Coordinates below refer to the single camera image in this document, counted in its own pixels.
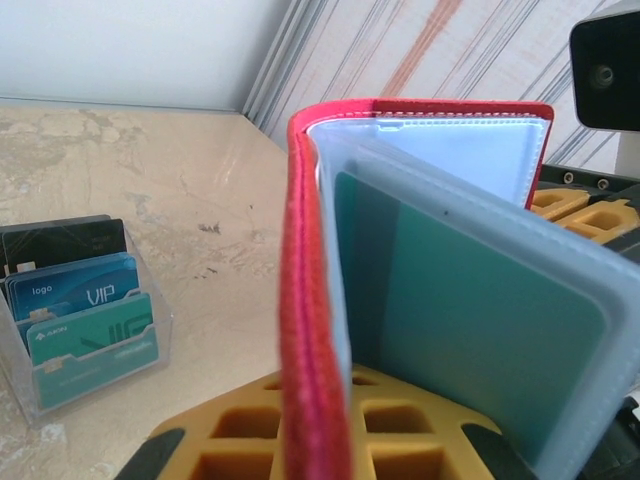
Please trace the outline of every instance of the white wall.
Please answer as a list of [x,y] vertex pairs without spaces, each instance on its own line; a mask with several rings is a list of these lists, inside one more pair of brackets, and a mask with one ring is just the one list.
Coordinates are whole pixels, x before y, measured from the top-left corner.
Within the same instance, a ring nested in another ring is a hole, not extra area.
[[288,0],[2,0],[0,97],[239,110]]

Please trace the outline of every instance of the teal card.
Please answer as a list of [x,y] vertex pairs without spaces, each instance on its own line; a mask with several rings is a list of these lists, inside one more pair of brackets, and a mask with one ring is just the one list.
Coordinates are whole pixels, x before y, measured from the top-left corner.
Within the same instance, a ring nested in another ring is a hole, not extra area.
[[27,341],[43,409],[158,359],[148,293],[36,324],[28,330]]
[[449,226],[455,211],[432,217],[346,173],[335,188],[353,361],[489,416],[535,461],[601,346],[603,312]]

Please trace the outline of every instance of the countertop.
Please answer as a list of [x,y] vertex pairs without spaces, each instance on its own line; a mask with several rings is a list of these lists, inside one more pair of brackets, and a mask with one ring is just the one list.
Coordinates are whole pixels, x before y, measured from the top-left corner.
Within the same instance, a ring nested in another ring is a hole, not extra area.
[[171,363],[30,429],[0,377],[0,479],[112,479],[163,420],[278,368],[285,154],[240,115],[0,108],[0,224],[122,218]]

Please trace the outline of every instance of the red leather cover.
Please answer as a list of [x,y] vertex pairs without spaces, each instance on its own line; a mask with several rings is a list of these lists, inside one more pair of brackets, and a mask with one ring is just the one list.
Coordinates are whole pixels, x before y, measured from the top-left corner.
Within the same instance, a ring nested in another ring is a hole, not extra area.
[[352,473],[348,409],[332,346],[316,158],[308,128],[337,118],[476,115],[553,120],[552,108],[540,103],[417,99],[328,102],[302,110],[291,119],[279,311],[288,479],[350,480]]

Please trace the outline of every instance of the vip card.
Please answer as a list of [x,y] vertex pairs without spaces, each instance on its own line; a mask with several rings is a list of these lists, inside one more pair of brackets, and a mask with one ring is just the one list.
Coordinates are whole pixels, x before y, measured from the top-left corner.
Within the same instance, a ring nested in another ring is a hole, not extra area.
[[116,253],[12,274],[6,280],[9,307],[18,330],[120,300],[139,288],[136,260]]

